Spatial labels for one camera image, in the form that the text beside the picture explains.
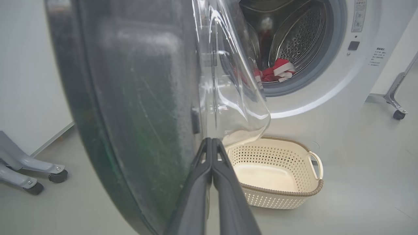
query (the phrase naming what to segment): black wheel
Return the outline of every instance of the black wheel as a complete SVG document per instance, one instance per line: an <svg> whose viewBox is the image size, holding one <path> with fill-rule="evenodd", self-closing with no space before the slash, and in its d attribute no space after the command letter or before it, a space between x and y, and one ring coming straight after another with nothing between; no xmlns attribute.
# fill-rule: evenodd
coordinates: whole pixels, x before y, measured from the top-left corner
<svg viewBox="0 0 418 235"><path fill-rule="evenodd" d="M68 171L63 170L58 174L50 174L48 176L49 181L54 183L62 183L67 179Z"/></svg>
<svg viewBox="0 0 418 235"><path fill-rule="evenodd" d="M42 192L43 185L37 182L32 188L25 189L26 192L32 194L32 195L38 195Z"/></svg>
<svg viewBox="0 0 418 235"><path fill-rule="evenodd" d="M399 110L396 110L393 114L393 118L396 120L402 120L405 117L405 113L401 113Z"/></svg>

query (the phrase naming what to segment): laundry basket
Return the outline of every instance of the laundry basket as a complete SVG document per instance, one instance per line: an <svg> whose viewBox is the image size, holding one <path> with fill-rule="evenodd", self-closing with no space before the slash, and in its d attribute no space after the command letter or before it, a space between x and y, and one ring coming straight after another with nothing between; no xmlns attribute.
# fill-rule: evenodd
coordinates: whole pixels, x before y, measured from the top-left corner
<svg viewBox="0 0 418 235"><path fill-rule="evenodd" d="M319 177L311 156L318 162ZM293 140L262 137L229 149L228 157L248 204L253 206L293 209L317 194L324 184L319 157Z"/></svg>

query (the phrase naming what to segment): gray floor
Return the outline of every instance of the gray floor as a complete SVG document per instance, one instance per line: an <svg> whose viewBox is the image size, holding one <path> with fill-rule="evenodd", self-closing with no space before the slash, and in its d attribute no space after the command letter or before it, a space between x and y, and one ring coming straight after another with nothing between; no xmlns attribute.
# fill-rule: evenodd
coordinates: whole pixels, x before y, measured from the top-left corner
<svg viewBox="0 0 418 235"><path fill-rule="evenodd" d="M418 234L418 64L397 99L410 114L392 119L393 107L369 97L342 147L324 162L322 191L294 210L253 207L263 235ZM39 196L0 183L1 234L136 234L106 195L75 131L37 157L65 164L62 184L36 176ZM211 190L208 234L219 233L217 196Z"/></svg>

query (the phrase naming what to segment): label sticker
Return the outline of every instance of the label sticker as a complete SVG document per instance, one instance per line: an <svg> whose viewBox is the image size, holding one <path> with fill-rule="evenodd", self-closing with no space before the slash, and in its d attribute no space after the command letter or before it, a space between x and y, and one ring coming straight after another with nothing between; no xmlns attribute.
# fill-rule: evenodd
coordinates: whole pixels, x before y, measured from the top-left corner
<svg viewBox="0 0 418 235"><path fill-rule="evenodd" d="M354 19L351 32L361 32L363 30L364 16L366 15L367 0L355 0Z"/></svg>
<svg viewBox="0 0 418 235"><path fill-rule="evenodd" d="M386 52L385 49L382 47L377 47L373 56L370 58L369 64L370 66L379 67L380 63L385 58Z"/></svg>

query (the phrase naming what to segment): laundry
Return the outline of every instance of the laundry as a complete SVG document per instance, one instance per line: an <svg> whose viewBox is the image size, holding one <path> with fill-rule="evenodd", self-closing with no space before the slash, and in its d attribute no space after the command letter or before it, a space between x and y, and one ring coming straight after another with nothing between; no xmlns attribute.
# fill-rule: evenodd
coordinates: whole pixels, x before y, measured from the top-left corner
<svg viewBox="0 0 418 235"><path fill-rule="evenodd" d="M296 70L287 59L278 58L274 66L261 72L262 82L284 82L295 74Z"/></svg>

